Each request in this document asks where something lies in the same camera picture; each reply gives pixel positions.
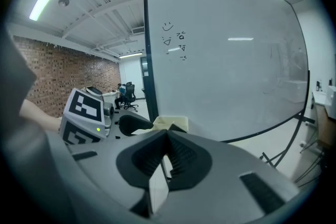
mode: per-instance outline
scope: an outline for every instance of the desk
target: desk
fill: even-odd
[[[116,105],[114,101],[116,98],[118,98],[118,96],[119,96],[119,91],[118,92],[108,92],[108,93],[103,94],[103,99],[104,99],[104,102],[113,104],[113,107],[115,108]]]
[[[323,148],[330,149],[336,139],[336,120],[328,117],[324,107],[325,99],[325,94],[313,93],[313,106],[316,107],[318,127],[317,143]]]

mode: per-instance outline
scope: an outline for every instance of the office chair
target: office chair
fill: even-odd
[[[137,104],[131,105],[131,103],[133,103],[136,100],[136,97],[134,95],[134,85],[126,85],[125,99],[126,100],[125,100],[124,109],[127,110],[129,108],[134,108],[135,111],[137,111],[136,108],[135,108],[135,105],[136,106],[138,106],[138,105]]]

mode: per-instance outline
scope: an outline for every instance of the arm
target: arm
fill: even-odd
[[[61,120],[47,115],[37,105],[28,100],[24,100],[20,109],[20,116],[35,121],[46,131],[58,132]]]

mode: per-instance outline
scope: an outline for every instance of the whiteboard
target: whiteboard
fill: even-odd
[[[236,141],[304,108],[307,51],[288,2],[144,4],[148,68],[160,116],[186,116],[189,133]]]

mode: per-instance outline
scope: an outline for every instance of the ceiling beam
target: ceiling beam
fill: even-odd
[[[66,38],[67,36],[69,36],[75,28],[77,28],[79,25],[81,25],[83,22],[85,22],[90,17],[97,18],[109,11],[112,11],[112,10],[115,10],[115,9],[118,9],[124,6],[132,5],[140,1],[142,0],[114,0],[104,5],[101,5],[100,7],[90,11],[89,14],[85,14],[82,17],[80,17],[77,21],[75,21],[72,25],[70,25],[67,29],[65,29],[63,31],[62,38]]]
[[[29,39],[39,40],[39,41],[50,43],[53,45],[59,45],[61,47],[66,47],[66,48],[82,51],[86,54],[98,56],[98,57],[101,57],[101,58],[104,58],[104,59],[107,59],[113,62],[120,62],[119,59],[116,59],[110,55],[103,54],[101,52],[91,51],[91,49],[86,46],[80,45],[68,39],[63,39],[55,35],[45,33],[40,30],[29,28],[27,26],[15,24],[15,23],[7,23],[6,28],[9,34],[12,36],[25,37]]]

